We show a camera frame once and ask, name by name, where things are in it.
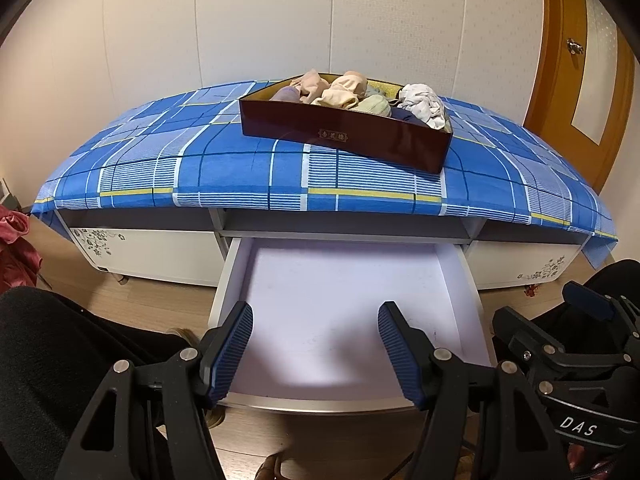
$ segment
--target frosted glass panel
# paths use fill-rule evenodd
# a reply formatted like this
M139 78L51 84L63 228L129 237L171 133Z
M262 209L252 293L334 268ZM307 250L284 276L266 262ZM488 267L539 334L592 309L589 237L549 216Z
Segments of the frosted glass panel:
M616 83L618 32L616 23L599 0L586 1L587 48L584 75L571 124L593 142L600 144Z

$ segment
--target blue plaid tablecloth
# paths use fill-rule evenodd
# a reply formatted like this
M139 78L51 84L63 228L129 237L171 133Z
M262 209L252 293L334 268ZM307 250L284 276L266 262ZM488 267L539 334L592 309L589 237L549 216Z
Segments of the blue plaid tablecloth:
M597 264L616 242L610 213L584 179L522 126L443 98L453 126L439 175L353 153L245 137L243 81L128 110L65 160L33 213L54 209L197 206L479 216L592 235Z

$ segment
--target door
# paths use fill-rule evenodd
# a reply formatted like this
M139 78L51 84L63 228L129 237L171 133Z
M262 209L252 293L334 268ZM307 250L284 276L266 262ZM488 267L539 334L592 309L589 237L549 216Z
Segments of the door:
M545 0L538 77L525 127L600 192L633 93L633 55L599 0Z

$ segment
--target red fabric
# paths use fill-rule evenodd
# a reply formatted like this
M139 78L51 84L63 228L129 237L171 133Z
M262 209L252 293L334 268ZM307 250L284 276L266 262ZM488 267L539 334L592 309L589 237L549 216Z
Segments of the red fabric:
M36 286L42 257L22 236L29 217L0 205L0 294L12 286Z

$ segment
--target white crumpled cloth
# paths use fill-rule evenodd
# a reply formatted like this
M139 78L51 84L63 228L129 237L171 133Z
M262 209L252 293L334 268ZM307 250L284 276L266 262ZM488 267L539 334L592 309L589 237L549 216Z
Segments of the white crumpled cloth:
M409 110L428 126L444 128L444 104L430 86L424 84L405 85L398 94L399 108Z

